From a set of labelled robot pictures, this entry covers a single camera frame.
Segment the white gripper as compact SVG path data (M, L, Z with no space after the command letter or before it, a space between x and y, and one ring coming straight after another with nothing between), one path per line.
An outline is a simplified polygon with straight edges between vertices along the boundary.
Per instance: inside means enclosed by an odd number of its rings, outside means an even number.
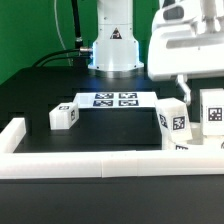
M224 3L173 3L153 19L148 49L152 80L176 77L191 104L188 78L224 76Z

